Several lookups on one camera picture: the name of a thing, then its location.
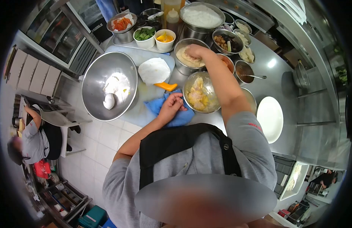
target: person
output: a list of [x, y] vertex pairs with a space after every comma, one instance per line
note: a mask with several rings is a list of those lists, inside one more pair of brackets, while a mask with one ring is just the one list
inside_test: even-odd
[[326, 173], [321, 174], [314, 180], [310, 181], [315, 184], [321, 184], [322, 189], [327, 189], [331, 184], [337, 181], [337, 173], [332, 172], [330, 169]]
[[205, 123], [163, 128], [176, 112], [186, 110], [183, 94], [170, 94], [159, 115], [119, 148], [105, 177], [105, 208], [118, 228], [164, 225], [140, 213], [134, 203], [140, 189], [164, 178], [226, 174], [257, 181], [271, 190], [276, 185], [268, 141], [236, 78], [208, 48], [191, 44], [186, 54], [204, 61], [228, 137]]
[[56, 160], [61, 154], [62, 132], [60, 127], [49, 123], [41, 126], [41, 116], [26, 105], [24, 110], [33, 117], [25, 127], [22, 138], [12, 137], [8, 142], [9, 157], [16, 164], [23, 161], [34, 164], [43, 158]]

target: egg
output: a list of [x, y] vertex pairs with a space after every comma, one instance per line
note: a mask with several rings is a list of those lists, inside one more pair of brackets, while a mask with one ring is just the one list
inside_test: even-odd
[[105, 101], [103, 101], [104, 107], [106, 107], [107, 109], [112, 109], [115, 105], [115, 99], [114, 99], [114, 95], [112, 93], [108, 93], [105, 96]]

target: cutting board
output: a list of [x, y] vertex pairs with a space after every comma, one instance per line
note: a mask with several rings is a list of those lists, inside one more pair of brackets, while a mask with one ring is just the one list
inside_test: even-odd
[[[173, 59], [173, 57], [170, 57], [168, 55], [164, 55], [161, 53], [156, 53], [156, 52], [132, 48], [132, 47], [123, 47], [118, 45], [110, 46], [105, 50], [105, 53], [111, 52], [111, 51], [120, 51], [120, 52], [126, 53], [128, 56], [130, 56], [133, 59], [136, 66], [141, 65], [143, 62], [151, 58], [162, 58], [170, 68], [170, 71], [171, 71], [170, 75], [172, 74], [172, 71], [175, 66], [175, 60]], [[165, 90], [155, 85], [146, 86], [146, 84], [142, 81], [141, 77], [138, 76], [137, 93], [138, 94], [136, 95], [136, 98], [134, 99], [130, 109], [128, 109], [128, 111], [126, 111], [120, 117], [120, 119], [130, 122], [132, 124], [135, 124], [137, 126], [144, 127], [153, 119], [155, 119], [156, 116], [153, 115], [153, 113], [151, 113], [146, 108], [143, 102], [151, 101], [155, 98], [161, 98], [165, 93]]]

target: black apron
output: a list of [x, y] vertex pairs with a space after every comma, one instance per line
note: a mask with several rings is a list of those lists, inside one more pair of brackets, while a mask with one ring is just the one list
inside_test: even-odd
[[189, 126], [162, 128], [141, 140], [139, 164], [141, 175], [139, 190], [153, 183], [153, 167], [162, 159], [194, 146], [196, 139], [205, 132], [211, 132], [218, 140], [226, 175], [241, 177], [240, 167], [232, 147], [232, 140], [214, 125], [199, 123]]

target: plastic chair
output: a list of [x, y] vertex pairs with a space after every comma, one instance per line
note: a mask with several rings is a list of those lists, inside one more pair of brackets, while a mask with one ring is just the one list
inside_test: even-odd
[[78, 152], [82, 152], [85, 151], [86, 149], [84, 148], [76, 148], [76, 147], [72, 147], [72, 151], [69, 152], [66, 150], [67, 148], [67, 136], [69, 134], [69, 127], [74, 127], [77, 126], [79, 124], [82, 123], [90, 123], [92, 122], [92, 120], [82, 120], [82, 121], [76, 121], [76, 122], [71, 122], [69, 121], [69, 119], [67, 119], [64, 115], [62, 115], [62, 113], [64, 112], [71, 112], [74, 111], [74, 109], [72, 110], [57, 110], [57, 111], [43, 111], [37, 104], [34, 104], [33, 107], [35, 107], [37, 110], [40, 111], [40, 115], [42, 120], [57, 126], [61, 128], [61, 132], [62, 132], [62, 148], [61, 148], [61, 156], [62, 157], [66, 157], [66, 155], [69, 154], [73, 154], [73, 153], [78, 153]]

